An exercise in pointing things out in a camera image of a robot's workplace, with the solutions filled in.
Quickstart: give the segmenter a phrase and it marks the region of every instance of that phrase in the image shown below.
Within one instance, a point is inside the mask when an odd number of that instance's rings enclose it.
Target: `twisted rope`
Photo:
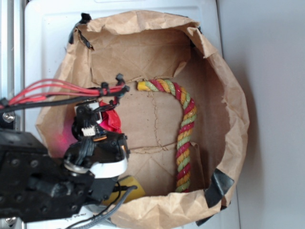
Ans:
[[[190,94],[177,83],[172,83],[169,80],[150,80],[138,83],[139,91],[167,92],[171,93],[180,101],[184,109],[183,121],[177,138],[177,188],[176,192],[189,192],[191,184],[191,165],[190,165],[190,139],[196,119],[197,108]]]

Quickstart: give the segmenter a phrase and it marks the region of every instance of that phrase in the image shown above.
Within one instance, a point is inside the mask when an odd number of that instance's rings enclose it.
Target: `screw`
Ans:
[[[46,206],[43,206],[43,207],[40,209],[40,211],[41,211],[42,213],[46,213],[46,212],[48,211],[48,208],[47,208]]]
[[[15,114],[13,112],[3,113],[2,117],[3,117],[4,121],[7,123],[11,123],[12,121],[15,120]]]
[[[38,164],[39,164],[38,160],[32,160],[32,161],[30,162],[30,166],[31,166],[32,168],[37,167]]]
[[[6,222],[7,225],[12,226],[16,222],[16,220],[17,220],[16,217],[6,218],[5,222]]]
[[[17,201],[17,202],[21,202],[22,201],[22,195],[21,194],[17,194],[16,196],[15,196],[15,200]]]
[[[17,167],[20,164],[19,159],[12,159],[12,161],[10,162],[12,166]]]
[[[71,206],[71,211],[76,211],[76,209],[77,209],[77,205],[72,205]]]
[[[83,108],[80,108],[80,109],[77,109],[77,110],[78,110],[78,113],[79,113],[79,114],[84,113],[84,109],[83,109]]]
[[[0,203],[2,203],[4,201],[4,196],[0,195]]]
[[[77,192],[77,195],[78,195],[78,196],[82,196],[83,194],[84,194],[83,190],[79,190],[79,191]]]

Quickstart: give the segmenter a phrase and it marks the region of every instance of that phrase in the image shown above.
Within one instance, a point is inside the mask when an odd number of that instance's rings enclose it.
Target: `metal frame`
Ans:
[[[24,87],[24,9],[26,0],[1,0],[0,95],[12,98]],[[17,111],[15,129],[24,130],[24,112]]]

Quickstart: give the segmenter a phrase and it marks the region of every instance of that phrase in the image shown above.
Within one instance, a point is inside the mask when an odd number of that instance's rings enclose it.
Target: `black cable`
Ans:
[[[95,215],[95,216],[92,216],[92,217],[89,218],[89,219],[84,219],[84,220],[81,220],[81,221],[79,221],[79,222],[76,222],[76,223],[74,223],[74,224],[68,226],[66,229],[71,229],[71,228],[73,228],[74,226],[76,226],[76,225],[78,225],[78,224],[81,224],[81,223],[85,223],[85,222],[94,220],[96,217],[102,215],[105,211],[107,211],[107,210],[110,208],[110,206],[111,206],[112,204],[114,204],[114,203],[121,197],[121,192],[122,192],[121,185],[120,185],[120,183],[119,183],[118,181],[117,181],[116,183],[117,183],[117,185],[118,185],[118,187],[119,187],[119,194],[118,194],[117,198],[116,198],[113,202],[111,202],[111,203],[110,203],[103,211],[101,211],[99,214],[97,214],[97,215]]]
[[[124,201],[126,200],[126,198],[128,197],[128,195],[134,190],[137,189],[138,187],[133,185],[127,188],[126,192],[124,193],[124,195],[122,196],[122,198],[119,200],[119,202],[116,204],[116,206],[111,209],[110,211],[108,211],[106,214],[104,215],[98,215],[95,217],[95,219],[83,226],[74,228],[74,229],[89,229],[91,227],[94,227],[95,225],[103,222],[104,220],[108,219],[110,216],[112,216],[118,209],[119,207],[124,203]]]
[[[12,105],[9,107],[4,107],[4,108],[0,109],[0,112],[10,112],[10,111],[22,110],[22,109],[27,109],[27,108],[35,108],[35,107],[44,107],[44,106],[61,106],[61,105],[73,104],[76,102],[96,99],[96,98],[99,98],[99,96],[90,96],[90,97],[80,96],[80,97],[75,97],[75,98],[71,98],[71,99],[63,99],[63,100],[51,101],[51,102],[18,104],[18,105]]]

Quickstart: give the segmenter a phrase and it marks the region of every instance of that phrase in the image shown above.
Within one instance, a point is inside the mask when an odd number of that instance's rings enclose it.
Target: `red object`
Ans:
[[[105,106],[107,105],[103,101],[100,102],[100,106]],[[110,110],[102,113],[102,123],[100,126],[104,128],[105,130],[112,131],[112,132],[117,132],[117,133],[122,133],[121,130],[121,120],[116,113],[115,110]]]

